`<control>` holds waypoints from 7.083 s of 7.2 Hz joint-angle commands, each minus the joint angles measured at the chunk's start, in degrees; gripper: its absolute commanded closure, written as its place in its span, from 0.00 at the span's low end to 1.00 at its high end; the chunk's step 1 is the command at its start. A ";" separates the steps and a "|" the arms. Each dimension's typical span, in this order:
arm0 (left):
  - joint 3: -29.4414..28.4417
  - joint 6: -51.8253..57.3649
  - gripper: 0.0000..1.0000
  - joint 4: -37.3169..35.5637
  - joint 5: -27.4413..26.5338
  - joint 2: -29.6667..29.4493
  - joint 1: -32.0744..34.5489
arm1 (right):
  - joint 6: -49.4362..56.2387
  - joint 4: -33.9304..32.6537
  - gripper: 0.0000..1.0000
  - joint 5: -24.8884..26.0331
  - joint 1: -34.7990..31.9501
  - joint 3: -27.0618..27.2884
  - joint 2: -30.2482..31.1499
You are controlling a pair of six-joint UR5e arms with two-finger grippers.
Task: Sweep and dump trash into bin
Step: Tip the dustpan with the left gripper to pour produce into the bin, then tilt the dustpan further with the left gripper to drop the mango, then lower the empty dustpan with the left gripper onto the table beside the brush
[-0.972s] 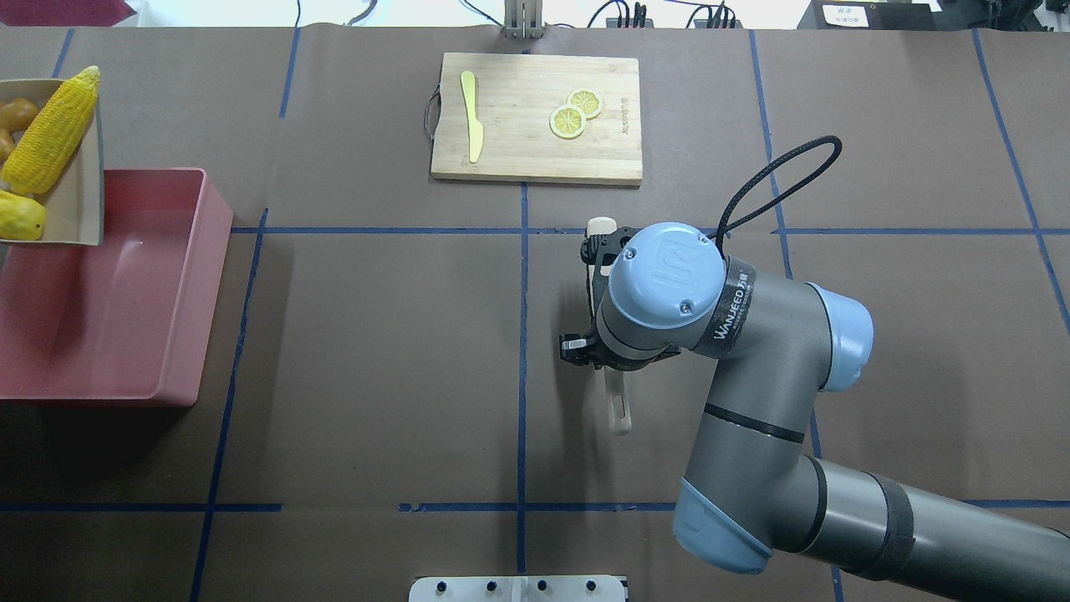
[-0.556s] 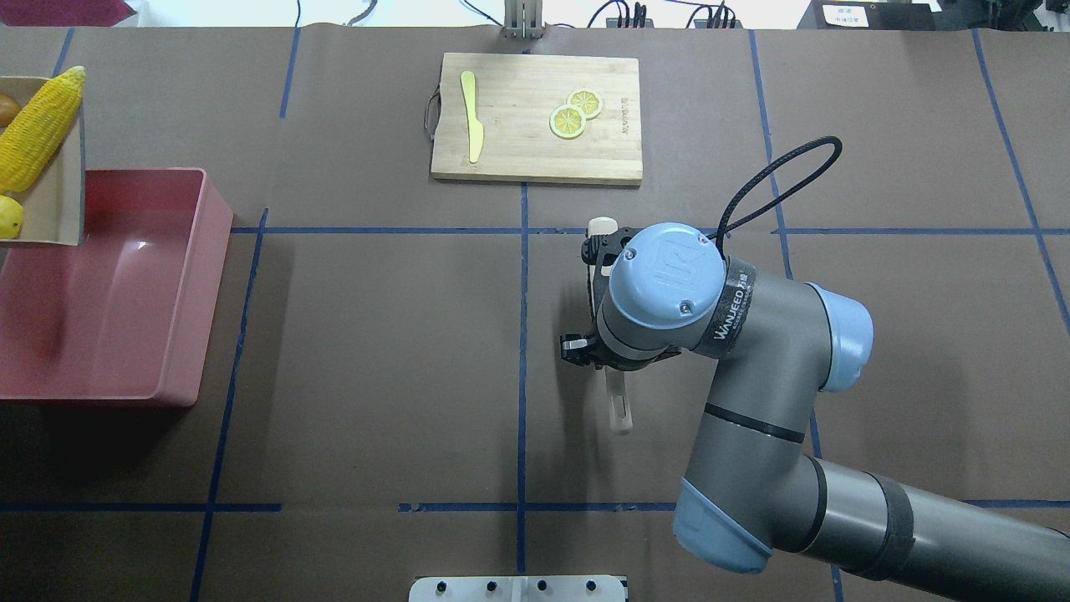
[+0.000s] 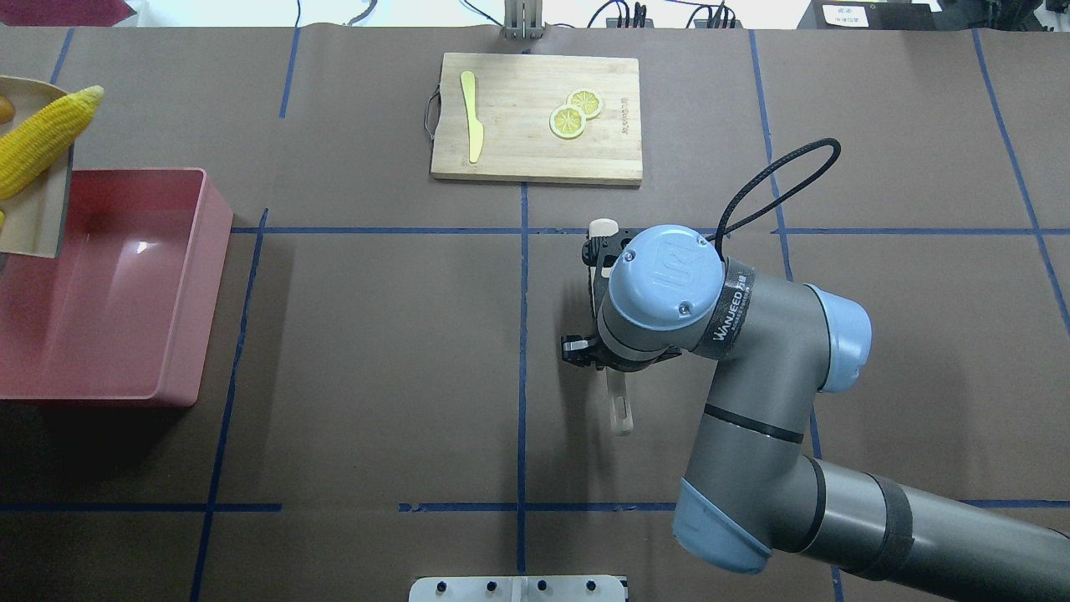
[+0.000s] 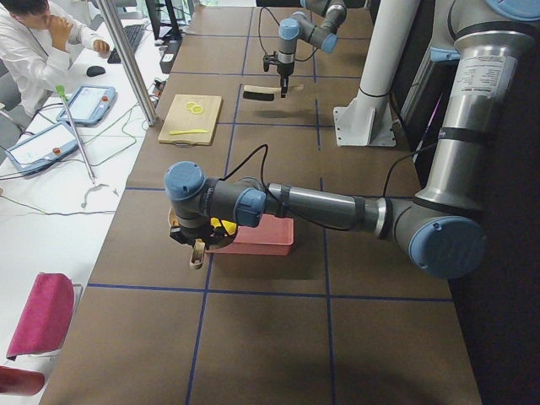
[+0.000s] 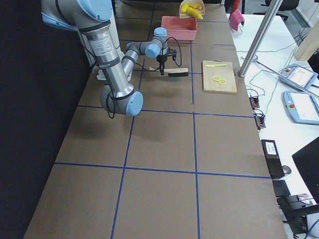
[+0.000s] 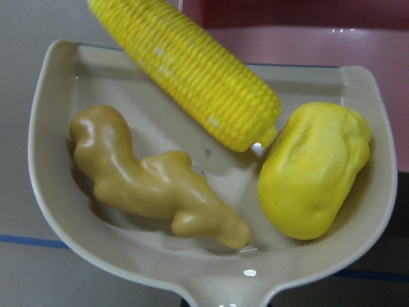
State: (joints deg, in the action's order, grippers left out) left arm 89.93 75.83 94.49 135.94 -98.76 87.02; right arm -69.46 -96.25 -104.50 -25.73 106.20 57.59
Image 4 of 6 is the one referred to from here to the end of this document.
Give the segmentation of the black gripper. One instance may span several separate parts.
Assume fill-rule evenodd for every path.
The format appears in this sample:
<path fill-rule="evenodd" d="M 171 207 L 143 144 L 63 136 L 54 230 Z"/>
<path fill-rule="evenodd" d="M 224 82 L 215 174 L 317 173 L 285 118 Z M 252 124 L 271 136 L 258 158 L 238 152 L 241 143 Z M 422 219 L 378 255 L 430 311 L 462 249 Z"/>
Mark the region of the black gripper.
<path fill-rule="evenodd" d="M 285 98 L 289 89 L 289 76 L 294 72 L 294 54 L 277 55 L 277 71 L 280 75 L 280 97 Z"/>
<path fill-rule="evenodd" d="M 178 218 L 179 226 L 186 237 L 187 244 L 194 244 L 196 240 L 208 243 L 211 237 L 211 224 L 208 217 L 199 216 L 196 219 Z"/>

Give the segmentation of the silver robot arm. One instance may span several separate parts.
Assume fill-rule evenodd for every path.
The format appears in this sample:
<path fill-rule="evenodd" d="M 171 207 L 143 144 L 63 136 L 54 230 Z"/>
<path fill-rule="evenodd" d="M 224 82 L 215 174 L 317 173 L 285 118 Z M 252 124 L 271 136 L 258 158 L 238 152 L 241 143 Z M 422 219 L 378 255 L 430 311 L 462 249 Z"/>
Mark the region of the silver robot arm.
<path fill-rule="evenodd" d="M 318 1 L 301 5 L 325 18 L 310 26 L 298 12 L 283 20 L 279 49 L 265 57 L 278 67 L 281 96 L 292 74 L 298 39 L 316 49 L 332 51 L 335 34 L 345 19 L 345 4 Z M 378 108 L 392 92 L 392 80 L 413 24 L 419 1 L 381 1 L 359 90 L 346 107 L 334 109 L 339 147 L 380 147 Z M 539 1 L 435 1 L 431 62 L 456 62 L 449 100 L 438 140 L 416 151 L 435 151 L 427 185 L 409 199 L 386 195 L 396 165 L 387 172 L 380 197 L 316 191 L 265 183 L 267 145 L 255 149 L 222 178 L 206 177 L 199 165 L 182 161 L 165 172 L 165 192 L 171 202 L 170 237 L 192 248 L 191 266 L 200 268 L 205 251 L 233 243 L 238 226 L 256 228 L 263 214 L 299 218 L 320 227 L 349 232 L 365 231 L 392 240 L 417 267 L 439 278 L 460 278 L 483 260 L 486 237 L 478 222 L 482 206 L 478 181 L 497 125 L 505 94 L 518 58 L 531 49 L 539 34 Z M 265 149 L 260 178 L 227 179 L 259 149 Z"/>
<path fill-rule="evenodd" d="M 316 25 L 304 12 L 298 11 L 279 22 L 278 50 L 265 59 L 265 65 L 277 67 L 281 98 L 288 93 L 289 77 L 294 73 L 297 41 L 302 40 L 316 50 L 330 54 L 338 42 L 338 29 L 347 17 L 344 1 L 301 1 L 300 5 L 322 16 L 323 21 Z"/>

